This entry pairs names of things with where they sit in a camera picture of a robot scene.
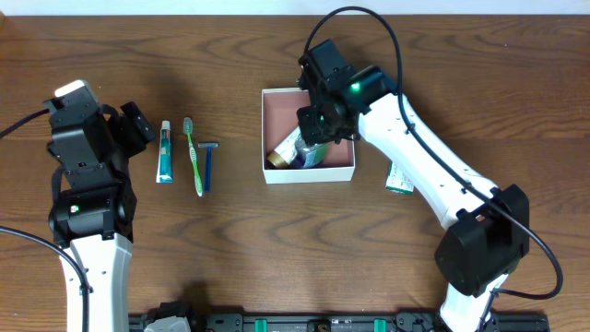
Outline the clear sanitizer pump bottle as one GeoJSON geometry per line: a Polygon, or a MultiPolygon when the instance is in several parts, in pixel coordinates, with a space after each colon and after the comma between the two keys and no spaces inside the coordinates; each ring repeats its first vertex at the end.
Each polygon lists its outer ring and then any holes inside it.
{"type": "Polygon", "coordinates": [[[319,165],[325,158],[329,145],[315,144],[307,145],[302,137],[295,142],[296,155],[291,167],[294,169],[311,169],[319,165]]]}

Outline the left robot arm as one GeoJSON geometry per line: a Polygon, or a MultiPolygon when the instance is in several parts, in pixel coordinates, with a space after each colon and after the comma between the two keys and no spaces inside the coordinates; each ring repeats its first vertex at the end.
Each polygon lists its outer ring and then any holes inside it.
{"type": "Polygon", "coordinates": [[[81,79],[44,105],[52,129],[47,150],[59,163],[48,222],[64,252],[66,327],[126,331],[136,210],[128,166],[155,132],[134,102],[101,104],[81,79]]]}

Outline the white box pink interior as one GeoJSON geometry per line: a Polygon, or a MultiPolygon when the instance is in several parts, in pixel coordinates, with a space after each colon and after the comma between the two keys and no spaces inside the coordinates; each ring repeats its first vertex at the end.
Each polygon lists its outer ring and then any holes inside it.
{"type": "Polygon", "coordinates": [[[266,160],[267,155],[297,126],[296,111],[309,104],[308,92],[298,88],[262,90],[262,170],[267,184],[349,182],[352,179],[356,161],[351,141],[330,144],[324,160],[311,169],[278,170],[266,160]]]}

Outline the white floral cream tube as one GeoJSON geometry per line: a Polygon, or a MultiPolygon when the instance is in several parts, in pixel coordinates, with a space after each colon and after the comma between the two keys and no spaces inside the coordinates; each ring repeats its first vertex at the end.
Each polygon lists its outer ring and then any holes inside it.
{"type": "Polygon", "coordinates": [[[266,156],[266,161],[278,170],[301,169],[303,147],[301,130],[296,127],[266,156]]]}

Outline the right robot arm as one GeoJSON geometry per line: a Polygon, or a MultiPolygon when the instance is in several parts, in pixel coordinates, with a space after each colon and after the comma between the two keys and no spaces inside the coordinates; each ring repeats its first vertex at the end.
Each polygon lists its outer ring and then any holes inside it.
{"type": "Polygon", "coordinates": [[[439,315],[452,331],[475,331],[488,303],[529,251],[529,237],[490,207],[527,219],[528,199],[473,171],[421,121],[379,67],[354,69],[329,40],[303,53],[300,87],[311,104],[298,110],[309,145],[361,136],[378,148],[426,199],[445,230],[435,261],[449,286],[439,315]]]}

